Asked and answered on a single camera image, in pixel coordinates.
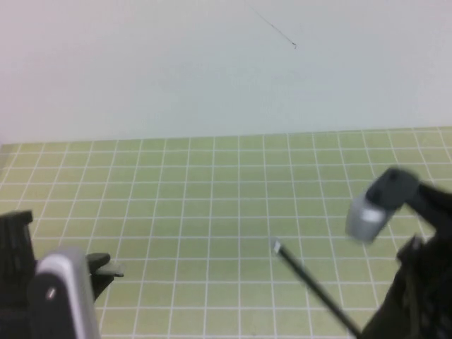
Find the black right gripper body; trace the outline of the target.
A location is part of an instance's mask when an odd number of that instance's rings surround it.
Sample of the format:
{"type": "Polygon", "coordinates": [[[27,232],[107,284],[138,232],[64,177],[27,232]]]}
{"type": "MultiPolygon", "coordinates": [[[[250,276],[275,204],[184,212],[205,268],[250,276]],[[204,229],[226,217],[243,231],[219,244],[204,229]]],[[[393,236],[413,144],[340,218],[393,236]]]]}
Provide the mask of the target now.
{"type": "Polygon", "coordinates": [[[451,233],[412,237],[386,297],[361,338],[451,338],[451,233]]]}

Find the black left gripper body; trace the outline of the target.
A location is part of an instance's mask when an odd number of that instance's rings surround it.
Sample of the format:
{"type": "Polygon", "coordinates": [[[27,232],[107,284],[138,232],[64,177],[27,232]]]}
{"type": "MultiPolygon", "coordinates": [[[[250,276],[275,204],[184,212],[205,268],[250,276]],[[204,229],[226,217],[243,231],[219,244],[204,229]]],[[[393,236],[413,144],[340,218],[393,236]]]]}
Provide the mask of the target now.
{"type": "Polygon", "coordinates": [[[36,260],[29,224],[30,210],[15,210],[1,216],[1,307],[27,303],[28,284],[35,274],[36,260]]]}

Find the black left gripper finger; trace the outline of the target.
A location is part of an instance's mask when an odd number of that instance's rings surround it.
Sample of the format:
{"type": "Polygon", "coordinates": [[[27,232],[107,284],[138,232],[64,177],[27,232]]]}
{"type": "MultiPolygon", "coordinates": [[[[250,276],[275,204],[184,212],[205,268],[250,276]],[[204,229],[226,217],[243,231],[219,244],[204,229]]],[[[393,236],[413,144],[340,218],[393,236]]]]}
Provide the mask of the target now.
{"type": "Polygon", "coordinates": [[[107,253],[91,253],[87,255],[89,271],[97,271],[110,262],[110,255],[107,253]]]}
{"type": "Polygon", "coordinates": [[[93,289],[93,299],[96,301],[98,297],[108,288],[114,281],[113,275],[97,275],[90,276],[90,282],[93,289]]]}

